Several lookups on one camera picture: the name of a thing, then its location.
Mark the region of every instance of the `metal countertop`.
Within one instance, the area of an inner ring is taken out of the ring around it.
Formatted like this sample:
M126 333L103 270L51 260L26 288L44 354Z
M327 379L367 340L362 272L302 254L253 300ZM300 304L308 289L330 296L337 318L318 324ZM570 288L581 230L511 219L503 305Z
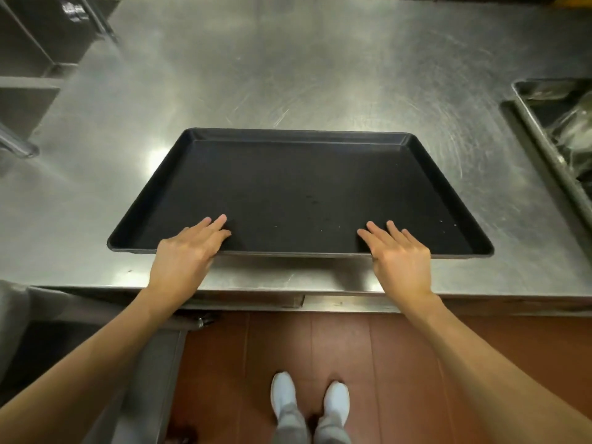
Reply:
M153 256L111 252L107 237L185 128L397 131L418 136L495 247L433 261L436 292L590 295L590 240L500 103L518 79L592 75L592 12L122 0L111 24L120 48L86 53L33 135L41 156L0 153L0 279L144 286ZM229 256L202 289L381 292L369 259Z

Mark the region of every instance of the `white shoe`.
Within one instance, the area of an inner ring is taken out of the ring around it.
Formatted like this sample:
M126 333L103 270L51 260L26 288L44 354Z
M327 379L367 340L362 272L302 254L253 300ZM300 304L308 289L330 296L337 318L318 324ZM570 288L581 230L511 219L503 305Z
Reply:
M341 382L335 381L331 383L325 393L323 405L325 416L331 413L336 414L341 419L341 425L344 426L349 416L349 391L347 387Z
M289 373L279 372L271 381L271 406L278 420L279 413L290 404L296 405L296 387Z

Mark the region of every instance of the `black baking tray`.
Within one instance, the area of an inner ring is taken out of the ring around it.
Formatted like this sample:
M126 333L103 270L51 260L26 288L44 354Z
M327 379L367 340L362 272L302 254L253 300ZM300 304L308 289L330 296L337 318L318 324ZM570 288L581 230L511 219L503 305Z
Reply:
M222 253L352 256L367 221L393 220L436 257L493 246L412 134L188 129L108 239L154 253L205 216L228 216Z

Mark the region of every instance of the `stainless steel counter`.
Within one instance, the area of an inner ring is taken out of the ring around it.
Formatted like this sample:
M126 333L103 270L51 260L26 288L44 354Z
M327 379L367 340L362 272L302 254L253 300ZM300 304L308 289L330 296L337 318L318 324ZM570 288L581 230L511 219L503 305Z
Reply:
M122 0L32 141L0 153L0 279L141 287L106 241L192 126L418 136L495 246L441 294L590 296L576 237L500 112L510 84L592 75L592 12L394 0ZM380 293L368 259L219 257L205 290Z

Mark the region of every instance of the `brown tile floor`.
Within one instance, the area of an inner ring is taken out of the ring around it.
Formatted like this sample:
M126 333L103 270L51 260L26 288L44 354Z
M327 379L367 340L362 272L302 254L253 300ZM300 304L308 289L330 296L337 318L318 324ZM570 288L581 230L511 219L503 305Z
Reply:
M592 319L463 321L592 418ZM187 338L171 425L193 426L199 444L269 442L278 371L291 373L307 418L322 413L331 380L347 383L355 444L488 442L436 355L397 314L225 313Z

